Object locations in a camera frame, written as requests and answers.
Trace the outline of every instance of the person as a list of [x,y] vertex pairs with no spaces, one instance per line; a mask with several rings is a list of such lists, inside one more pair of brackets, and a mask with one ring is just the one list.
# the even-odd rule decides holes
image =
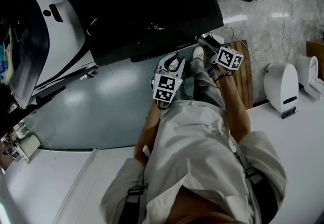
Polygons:
[[[148,184],[145,224],[253,223],[245,172],[231,150],[229,135],[284,197],[287,178],[273,145],[264,132],[251,132],[232,76],[220,79],[222,100],[204,69],[204,57],[203,48],[196,47],[190,63],[193,99],[181,86],[166,110],[152,102],[134,158],[125,161],[102,198],[106,223],[119,222],[128,190],[143,173]],[[217,75],[226,71],[219,65]]]

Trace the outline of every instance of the white shoe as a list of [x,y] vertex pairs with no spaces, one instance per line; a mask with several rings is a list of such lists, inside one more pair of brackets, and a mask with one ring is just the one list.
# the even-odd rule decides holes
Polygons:
[[204,50],[203,50],[203,48],[201,46],[196,47],[193,50],[193,58],[199,58],[201,60],[204,59]]
[[170,66],[169,66],[170,71],[174,71],[174,70],[176,70],[177,67],[178,67],[178,65],[179,65],[179,61],[178,61],[178,59],[176,58],[175,60],[173,60],[173,62],[172,62],[172,63],[170,64]]

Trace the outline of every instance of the white shirt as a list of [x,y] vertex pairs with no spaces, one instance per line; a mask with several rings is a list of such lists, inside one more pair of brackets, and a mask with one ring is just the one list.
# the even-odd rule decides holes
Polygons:
[[[225,111],[200,101],[174,101],[161,113],[147,166],[127,159],[101,202],[107,223],[118,223],[129,188],[144,172],[147,217],[144,224],[167,220],[183,185],[215,202],[231,217],[253,223],[245,173],[229,146]],[[262,171],[284,197],[287,178],[273,145],[261,131],[239,143],[247,161]]]

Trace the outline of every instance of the skin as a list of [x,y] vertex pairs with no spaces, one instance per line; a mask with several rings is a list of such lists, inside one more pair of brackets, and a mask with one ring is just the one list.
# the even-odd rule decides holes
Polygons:
[[[218,66],[218,76],[227,72],[227,69]],[[251,123],[247,111],[241,101],[232,76],[220,80],[222,86],[226,117],[229,130],[233,138],[239,143],[251,132]],[[146,123],[134,149],[134,158],[146,166],[148,159],[142,152],[145,145],[152,153],[160,121],[161,111],[154,100],[151,105]],[[234,219],[225,214],[222,208],[203,197],[196,195],[182,186],[176,196],[166,224],[186,223],[233,223]]]

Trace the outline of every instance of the tiled floor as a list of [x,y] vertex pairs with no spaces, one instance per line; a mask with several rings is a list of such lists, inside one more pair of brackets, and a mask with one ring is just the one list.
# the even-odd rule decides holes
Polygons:
[[[263,75],[270,62],[286,62],[288,42],[284,35],[282,14],[286,18],[287,38],[291,43],[289,62],[306,53],[306,41],[319,39],[324,29],[324,0],[218,0],[225,26],[236,38],[247,40],[252,59],[254,102],[265,99]],[[232,42],[232,30],[216,29],[226,42]],[[187,60],[193,48],[180,53]],[[27,126],[40,138],[43,147],[114,148],[134,145],[151,103],[149,84],[160,58],[131,63],[124,60],[98,69],[93,79],[75,81],[51,102],[26,119]],[[187,79],[188,93],[193,84]]]

